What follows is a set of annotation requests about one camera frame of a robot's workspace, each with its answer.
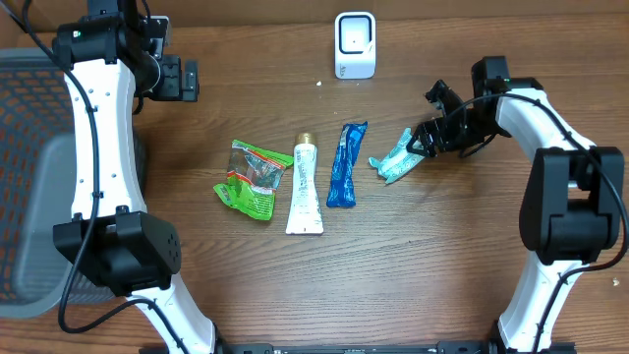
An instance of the white tube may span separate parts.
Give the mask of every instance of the white tube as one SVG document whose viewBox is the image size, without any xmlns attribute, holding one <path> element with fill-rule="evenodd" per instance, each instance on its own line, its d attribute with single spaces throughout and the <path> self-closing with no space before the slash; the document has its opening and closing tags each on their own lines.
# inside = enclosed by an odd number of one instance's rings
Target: white tube
<svg viewBox="0 0 629 354">
<path fill-rule="evenodd" d="M 323 233 L 321 209 L 315 188 L 316 145 L 315 136 L 304 133 L 297 136 L 295 167 L 293 172 L 293 198 L 288 214 L 287 235 L 320 235 Z"/>
</svg>

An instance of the black bracket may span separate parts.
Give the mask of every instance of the black bracket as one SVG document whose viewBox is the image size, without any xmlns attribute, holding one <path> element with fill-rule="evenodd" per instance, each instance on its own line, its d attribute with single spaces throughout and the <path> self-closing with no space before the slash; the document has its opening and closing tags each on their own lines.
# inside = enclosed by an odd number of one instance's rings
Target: black bracket
<svg viewBox="0 0 629 354">
<path fill-rule="evenodd" d="M 616 147 L 593 147 L 590 152 L 622 196 L 622 152 Z M 588 197 L 569 199 L 570 184 L 590 192 Z M 520 209 L 520 235 L 543 264 L 595 262 L 601 250 L 616 242 L 619 222 L 611 192 L 582 153 L 558 147 L 536 151 Z"/>
<path fill-rule="evenodd" d="M 144 96 L 154 101 L 199 100 L 199 69 L 196 61 L 187 61 L 185 71 L 181 70 L 181 58 L 178 55 L 164 55 L 159 61 L 162 78 L 157 88 L 146 92 Z"/>
<path fill-rule="evenodd" d="M 53 241 L 72 264 L 83 243 L 88 220 L 55 225 Z M 96 286 L 106 286 L 116 296 L 136 290 L 170 287 L 172 274 L 181 268 L 181 244 L 175 227 L 145 212 L 99 217 L 79 271 Z"/>
</svg>

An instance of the gold tube cap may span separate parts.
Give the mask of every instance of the gold tube cap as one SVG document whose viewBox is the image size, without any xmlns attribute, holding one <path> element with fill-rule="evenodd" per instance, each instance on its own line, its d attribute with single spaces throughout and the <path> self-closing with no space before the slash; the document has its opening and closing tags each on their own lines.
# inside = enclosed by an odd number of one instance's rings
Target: gold tube cap
<svg viewBox="0 0 629 354">
<path fill-rule="evenodd" d="M 295 137 L 295 145 L 299 145 L 299 144 L 312 144 L 316 146 L 315 134 L 313 133 L 298 134 L 297 137 Z"/>
</svg>

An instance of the gray mesh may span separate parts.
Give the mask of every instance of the gray mesh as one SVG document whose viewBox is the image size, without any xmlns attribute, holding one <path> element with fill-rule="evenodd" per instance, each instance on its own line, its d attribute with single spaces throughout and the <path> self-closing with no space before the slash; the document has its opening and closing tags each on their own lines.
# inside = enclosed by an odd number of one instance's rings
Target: gray mesh
<svg viewBox="0 0 629 354">
<path fill-rule="evenodd" d="M 0 50 L 0 317 L 32 317 L 60 298 L 70 264 L 52 244 L 76 181 L 72 104 L 38 49 Z M 82 275 L 70 301 L 111 299 Z"/>
</svg>

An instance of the white plastic packet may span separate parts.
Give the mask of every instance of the white plastic packet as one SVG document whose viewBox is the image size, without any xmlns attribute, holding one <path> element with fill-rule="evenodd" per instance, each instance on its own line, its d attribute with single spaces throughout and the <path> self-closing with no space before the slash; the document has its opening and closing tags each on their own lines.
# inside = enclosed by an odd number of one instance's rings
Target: white plastic packet
<svg viewBox="0 0 629 354">
<path fill-rule="evenodd" d="M 411 128 L 406 128 L 397 145 L 382 161 L 370 157 L 370 165 L 373 168 L 377 168 L 377 174 L 384 177 L 385 184 L 397 181 L 424 159 L 423 156 L 406 151 L 406 145 L 411 141 L 411 138 L 413 138 Z M 420 147 L 420 142 L 413 144 L 413 148 Z"/>
</svg>

